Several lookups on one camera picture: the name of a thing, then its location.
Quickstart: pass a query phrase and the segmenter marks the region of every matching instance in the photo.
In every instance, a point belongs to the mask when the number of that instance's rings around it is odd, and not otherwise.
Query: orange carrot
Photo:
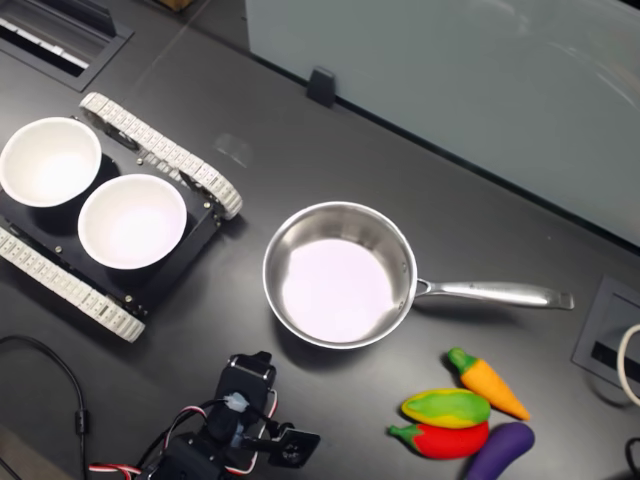
[[[521,420],[531,418],[527,409],[487,362],[468,355],[458,347],[449,350],[449,360],[458,367],[460,380],[469,390],[486,398],[498,410]]]

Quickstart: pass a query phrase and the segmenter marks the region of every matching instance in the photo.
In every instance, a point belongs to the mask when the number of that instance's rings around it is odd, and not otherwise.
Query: dark tabletop
[[[209,161],[245,206],[133,345],[0,263],[0,335],[33,335],[77,372],[93,416],[91,460],[135,462],[179,408],[213,395],[231,354],[267,350],[278,368],[277,418],[323,440],[303,470],[261,462],[253,478],[458,478],[463,461],[411,455],[385,427],[406,423],[397,408],[407,396],[454,386],[441,356],[459,345],[488,359],[532,414],[537,444],[502,478],[627,478],[623,445],[640,433],[640,409],[621,408],[620,390],[570,359],[602,276],[640,289],[637,256],[352,112],[314,104],[218,43],[197,18],[185,25],[142,1],[106,3],[136,33],[87,92],[120,102]],[[82,97],[0,54],[0,145],[30,121],[77,113]],[[237,154],[221,153],[221,138]],[[101,139],[108,155],[122,152]],[[310,348],[271,314],[261,261],[289,215],[327,200],[393,219],[424,278],[540,284],[573,292],[576,308],[423,299],[376,345]],[[37,353],[7,347],[0,386],[0,422],[78,477],[66,379]],[[506,421],[492,414],[492,425]]]

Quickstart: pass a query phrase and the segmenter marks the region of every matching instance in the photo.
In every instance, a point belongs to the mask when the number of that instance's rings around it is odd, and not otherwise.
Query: cable
[[[205,411],[200,408],[200,407],[194,407],[194,406],[189,406],[189,407],[184,407],[182,410],[180,410],[180,412],[178,413],[178,415],[176,416],[175,420],[173,421],[173,423],[171,424],[171,427],[169,427],[169,431],[167,432],[167,434],[164,437],[164,443],[162,444],[162,450],[166,450],[167,447],[169,446],[169,440],[171,439],[171,432],[173,432],[173,429],[176,428],[176,423],[178,422],[178,420],[180,420],[180,417],[182,415],[184,415],[185,413],[197,413],[199,415],[202,415],[205,419],[205,421],[207,420],[207,414],[205,413]]]
[[[622,390],[627,394],[627,397],[640,407],[640,398],[638,398],[636,394],[633,393],[633,390],[631,390],[629,381],[627,380],[627,374],[624,371],[624,359],[627,353],[627,347],[629,346],[629,341],[631,340],[631,337],[638,332],[640,332],[640,324],[631,327],[622,337],[620,347],[618,348],[618,378],[620,379]]]
[[[0,458],[0,467],[4,468],[7,473],[11,476],[11,478],[13,478],[14,480],[22,480],[20,478],[20,475],[18,475],[13,468],[11,468],[9,466],[9,464],[7,462],[5,462],[4,460],[2,460],[2,458]]]
[[[207,408],[215,405],[216,403],[222,403],[222,402],[224,402],[224,400],[221,400],[221,399],[207,400],[203,404],[199,405],[199,408],[202,410],[206,410]],[[189,412],[186,412],[184,415],[182,415],[182,417],[179,420],[174,420],[174,424],[171,427],[164,430],[160,435],[158,435],[156,439],[151,443],[151,445],[149,445],[149,447],[145,450],[145,452],[142,454],[142,457],[140,457],[140,460],[138,460],[138,463],[136,463],[136,468],[142,468],[144,466],[144,463],[149,457],[149,455],[151,455],[151,453],[156,449],[156,447],[160,445],[160,443],[162,443],[162,441],[166,438],[167,434],[172,429],[172,427],[174,429],[177,428],[179,425],[189,420],[195,414],[196,414],[195,411],[189,411]]]
[[[93,463],[89,465],[89,471],[91,472],[120,472],[124,475],[126,480],[131,480],[131,474],[140,475],[142,471],[139,468],[132,467],[131,465],[123,465],[120,463]]]
[[[269,414],[267,415],[267,421],[271,420],[271,417],[273,417],[273,414],[276,413],[276,410],[278,408],[278,392],[273,389],[270,390],[270,392],[273,393],[273,404],[271,405],[271,409],[269,411]],[[265,421],[265,424],[260,429],[260,433],[258,434],[259,439],[262,438],[262,435],[264,434],[264,431],[267,428],[267,421]],[[251,458],[251,463],[249,464],[249,468],[247,468],[246,470],[240,470],[232,467],[225,467],[225,468],[227,469],[227,472],[233,473],[234,475],[249,475],[251,472],[253,472],[253,469],[256,466],[257,460],[258,460],[258,452],[255,452],[253,454],[253,457]]]
[[[629,469],[631,469],[633,476],[640,479],[640,471],[638,471],[638,467],[636,467],[636,462],[633,461],[633,453],[631,452],[631,446],[636,442],[640,442],[639,437],[627,440],[627,443],[624,446],[624,456],[627,458],[627,463],[629,464]]]
[[[51,348],[46,346],[41,341],[36,340],[35,338],[32,338],[32,337],[28,337],[26,335],[9,335],[7,337],[0,338],[0,345],[2,345],[3,343],[11,342],[11,341],[23,343],[29,347],[35,348],[40,353],[47,356],[50,360],[53,360],[53,362],[64,371],[64,373],[67,375],[67,377],[69,377],[69,380],[73,384],[73,388],[76,391],[76,396],[78,397],[78,410],[76,411],[76,415],[75,415],[75,430],[76,430],[76,434],[79,437],[80,461],[82,462],[81,463],[82,478],[84,480],[87,480],[85,436],[87,433],[87,427],[88,427],[87,421],[88,421],[89,412],[86,409],[84,395],[82,394],[82,389],[80,388],[80,383],[78,382],[78,379],[76,378],[74,373],[71,371],[69,366],[64,362],[64,360],[62,360],[56,354],[56,352],[51,350]],[[10,470],[10,468],[7,469],[7,467],[9,466],[4,461],[0,463],[0,465],[4,467],[5,470],[7,470],[11,474],[12,470]]]

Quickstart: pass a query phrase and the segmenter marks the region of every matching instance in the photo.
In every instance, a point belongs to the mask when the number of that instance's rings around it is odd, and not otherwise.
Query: plastic vegetable
[[[498,410],[521,420],[531,418],[527,409],[487,362],[472,357],[458,347],[449,350],[449,360],[458,367],[460,380],[469,390],[482,395]]]
[[[467,457],[480,450],[489,437],[489,426],[483,422],[471,428],[450,430],[431,425],[409,425],[389,427],[389,433],[425,457],[447,459]]]
[[[402,404],[402,413],[420,423],[444,428],[469,428],[489,418],[491,406],[463,388],[427,390]]]
[[[473,461],[466,480],[496,480],[534,443],[535,435],[524,423],[509,423],[496,428]]]

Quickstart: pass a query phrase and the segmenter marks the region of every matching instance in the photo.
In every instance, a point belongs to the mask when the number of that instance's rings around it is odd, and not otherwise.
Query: robotic arm
[[[315,451],[320,437],[297,430],[293,424],[279,424],[263,413],[273,390],[276,370],[271,354],[232,356],[220,376],[215,399],[204,427],[168,441],[162,455],[143,467],[144,480],[213,480],[249,473],[258,452],[269,454],[269,463],[284,468],[300,468]],[[251,435],[264,422],[258,436]],[[270,440],[262,438],[264,431]],[[247,463],[249,468],[242,470]]]

